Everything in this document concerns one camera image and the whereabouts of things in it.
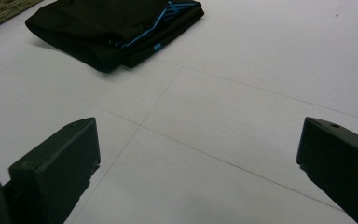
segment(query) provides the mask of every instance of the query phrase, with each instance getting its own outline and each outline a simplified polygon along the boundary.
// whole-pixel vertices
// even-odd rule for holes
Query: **black folded cloth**
[[[58,0],[25,24],[55,48],[110,72],[147,59],[203,14],[192,0]]]

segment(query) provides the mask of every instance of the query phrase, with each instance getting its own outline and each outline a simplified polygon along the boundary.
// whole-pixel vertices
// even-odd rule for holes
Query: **blue trim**
[[[160,49],[162,49],[162,45],[160,43],[157,43],[155,46],[153,46],[154,51],[159,51]]]
[[[162,13],[158,16],[158,19],[156,21],[156,23],[154,24],[154,26],[148,30],[146,30],[143,34],[139,35],[138,37],[136,37],[135,39],[133,39],[130,43],[123,45],[121,48],[125,49],[127,48],[129,45],[135,43],[136,41],[138,41],[140,38],[144,37],[145,35],[147,35],[149,32],[151,32],[152,30],[154,30],[156,28],[156,26],[158,25],[159,21],[161,20],[162,16],[164,16],[165,14],[165,10],[166,8],[162,11]]]
[[[126,49],[127,47],[129,47],[130,45],[134,44],[135,42],[137,42],[139,39],[141,39],[142,37],[144,37],[145,35],[149,34],[151,31],[153,31],[154,29],[156,29],[156,27],[158,26],[159,22],[161,20],[164,21],[168,21],[172,18],[174,18],[176,15],[178,15],[179,13],[181,13],[183,10],[188,9],[189,7],[193,7],[198,5],[198,3],[183,3],[183,4],[174,4],[173,2],[169,1],[168,5],[164,8],[164,10],[161,12],[161,14],[159,14],[156,22],[154,23],[153,27],[146,30],[143,34],[137,36],[136,38],[134,38],[132,41],[130,41],[127,44],[123,44],[121,46],[122,49]]]

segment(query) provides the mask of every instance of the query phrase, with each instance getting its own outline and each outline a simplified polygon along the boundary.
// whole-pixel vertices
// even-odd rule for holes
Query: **white floor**
[[[0,26],[0,181],[97,119],[102,167],[66,224],[354,223],[296,164],[305,117],[358,133],[358,0],[205,0],[153,58],[104,75]]]

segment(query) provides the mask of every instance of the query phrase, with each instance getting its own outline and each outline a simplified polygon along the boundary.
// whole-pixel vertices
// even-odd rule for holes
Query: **black fabric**
[[[170,3],[191,7],[162,22],[161,14]],[[109,72],[120,63],[133,67],[150,57],[203,14],[201,4],[192,0],[58,0],[25,23],[55,48]],[[129,47],[117,46],[134,39]]]

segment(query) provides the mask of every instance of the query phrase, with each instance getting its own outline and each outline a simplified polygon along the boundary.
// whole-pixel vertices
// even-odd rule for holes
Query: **white surface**
[[[296,164],[303,120],[358,133],[358,1],[203,1],[205,16],[104,75],[0,26],[0,181],[96,117],[102,167],[69,223],[354,223]]]

